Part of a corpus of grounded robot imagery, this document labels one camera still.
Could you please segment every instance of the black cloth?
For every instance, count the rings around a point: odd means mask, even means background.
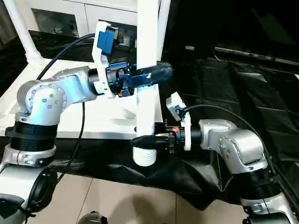
[[[73,41],[73,38],[52,34],[31,32],[31,35],[45,58],[54,57]],[[91,51],[92,42],[87,41],[63,59],[90,62]],[[117,49],[112,58],[119,56],[135,61],[134,50]],[[0,96],[25,66],[24,51],[18,39],[0,51]],[[299,190],[295,164],[299,160],[299,80],[295,75],[211,60],[197,61],[196,65],[177,63],[173,67],[174,78],[160,85],[164,119],[173,122],[165,99],[174,91],[180,93],[187,105],[213,104],[237,113],[258,130],[273,160]],[[231,120],[246,128],[236,118],[216,109],[195,109],[191,111],[191,118],[194,126],[200,119],[209,118]],[[0,137],[0,154],[8,143],[8,138]],[[75,139],[56,140],[57,154],[51,164],[56,171],[64,171],[75,143]],[[216,198],[239,203],[238,183],[229,174],[222,158],[198,145],[190,152],[179,152],[175,156],[159,153],[156,163],[144,168],[134,163],[128,140],[83,139],[75,161],[66,172],[172,190],[201,210]]]

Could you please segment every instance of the cabinet door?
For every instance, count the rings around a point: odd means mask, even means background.
[[[137,26],[136,12],[92,5],[85,5],[85,8],[90,33],[94,33],[99,20]]]
[[[82,3],[64,0],[16,0],[29,30],[84,36],[89,33]]]

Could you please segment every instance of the wire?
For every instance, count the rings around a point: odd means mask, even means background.
[[[287,185],[287,187],[290,189],[291,193],[296,198],[297,202],[299,202],[299,195],[297,194],[294,187],[290,184],[290,182],[287,180],[287,178],[284,176],[284,174],[281,172],[281,170],[277,167],[277,165],[274,164],[274,168],[277,170],[278,174],[281,176],[281,179],[283,182]]]
[[[83,37],[80,37],[79,39],[75,40],[74,42],[70,43],[67,47],[65,47],[58,55],[56,55],[49,64],[46,65],[46,67],[41,71],[41,73],[36,78],[37,80],[41,80],[44,74],[49,70],[49,68],[55,63],[55,61],[59,60],[67,51],[72,49],[77,43],[82,42],[85,39],[94,37],[95,34],[87,34]]]
[[[215,106],[215,105],[209,105],[209,104],[198,104],[198,105],[193,105],[193,106],[189,106],[189,107],[184,108],[184,112],[186,113],[186,112],[190,111],[191,109],[199,108],[199,107],[209,107],[209,108],[215,108],[215,109],[219,109],[219,110],[225,111],[225,112],[227,112],[227,113],[233,115],[234,117],[238,118],[238,119],[239,119],[240,121],[242,121],[247,127],[249,127],[249,128],[252,130],[252,132],[254,132],[254,134],[256,134],[256,135],[260,138],[260,140],[261,140],[261,142],[262,142],[262,144],[263,144],[263,147],[264,147],[264,152],[265,152],[266,160],[267,160],[267,162],[268,162],[268,164],[269,164],[269,166],[270,166],[271,171],[273,172],[273,175],[276,174],[276,171],[275,171],[275,169],[274,169],[273,163],[272,163],[272,161],[271,161],[271,159],[270,159],[270,154],[269,154],[269,152],[268,152],[268,149],[267,149],[267,147],[266,147],[264,141],[262,140],[261,136],[258,134],[258,132],[256,131],[256,129],[255,129],[250,123],[248,123],[244,118],[240,117],[239,115],[235,114],[234,112],[231,112],[231,111],[229,111],[229,110],[227,110],[227,109],[224,109],[224,108],[222,108],[222,107]]]
[[[36,78],[37,80],[40,80],[44,74],[49,70],[49,68],[57,61],[59,60],[66,52],[68,52],[70,49],[72,49],[75,45],[77,45],[78,43],[88,39],[88,38],[92,38],[94,37],[95,34],[88,34],[85,35],[83,37],[80,37],[79,39],[75,40],[74,42],[70,43],[68,46],[66,46],[62,51],[59,52],[58,55],[56,55],[50,62],[49,64],[46,65],[46,67],[42,70],[42,72],[38,75],[38,77]],[[79,146],[81,143],[81,139],[82,139],[82,134],[83,134],[83,130],[84,130],[84,123],[85,123],[85,103],[82,102],[82,126],[81,126],[81,130],[80,130],[80,134],[79,137],[77,139],[77,142],[73,148],[73,152],[70,156],[70,159],[65,167],[65,169],[67,169],[68,167],[70,167],[71,163],[74,161],[75,156],[79,150]],[[65,175],[65,171],[59,176],[59,178],[57,179],[56,184],[58,184],[61,179],[63,178],[63,176]]]
[[[77,142],[75,144],[75,147],[73,149],[73,152],[69,158],[69,161],[65,167],[65,170],[63,171],[63,173],[59,176],[56,184],[58,184],[61,179],[63,178],[63,176],[65,175],[65,172],[66,172],[66,169],[69,168],[71,166],[71,163],[74,161],[76,155],[77,155],[77,152],[79,150],[79,146],[80,146],[80,143],[81,143],[81,140],[82,140],[82,134],[83,134],[83,130],[84,130],[84,124],[85,124],[85,102],[82,102],[82,125],[81,125],[81,130],[80,130],[80,134],[79,134],[79,137],[77,139]]]

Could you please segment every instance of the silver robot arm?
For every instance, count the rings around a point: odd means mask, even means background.
[[[283,223],[279,213],[284,214],[290,224],[298,223],[278,184],[265,178],[268,162],[263,144],[255,133],[221,119],[200,120],[199,126],[201,147],[219,153],[230,173],[242,183],[240,201],[249,215],[248,223]]]
[[[69,105],[96,99],[89,71],[87,66],[64,70],[19,89],[21,109],[14,127],[6,130],[12,140],[0,163],[1,224],[21,224],[50,203],[57,173],[48,165],[55,155],[57,125]]]
[[[185,104],[177,93],[166,100],[167,107],[181,126],[161,124],[156,136],[132,139],[132,146],[160,148],[170,153],[175,148],[199,142],[202,149],[216,151],[224,159],[230,173],[239,183],[240,202],[249,215],[245,224],[298,224],[278,180],[269,177],[268,162],[261,139],[252,131],[240,129],[223,119],[203,119],[199,127],[192,127],[190,115],[183,112]]]

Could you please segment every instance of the white cylinder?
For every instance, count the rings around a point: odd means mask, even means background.
[[[155,131],[155,95],[156,85],[137,88],[137,136],[152,135]],[[155,149],[133,148],[136,164],[147,167],[155,163]]]
[[[41,64],[41,66],[44,66],[43,58],[33,43],[28,28],[16,5],[15,0],[4,0],[4,3],[14,24],[15,30],[17,31],[18,36],[25,49],[25,55],[28,63]]]
[[[157,64],[158,0],[137,2],[137,68]],[[157,85],[137,88],[137,137],[152,135],[155,131],[155,102]],[[133,148],[133,159],[139,166],[147,167],[156,161],[157,152]]]
[[[158,18],[158,32],[157,32],[157,60],[158,61],[160,61],[162,57],[170,3],[171,0],[161,0],[161,4],[160,4],[159,18]]]

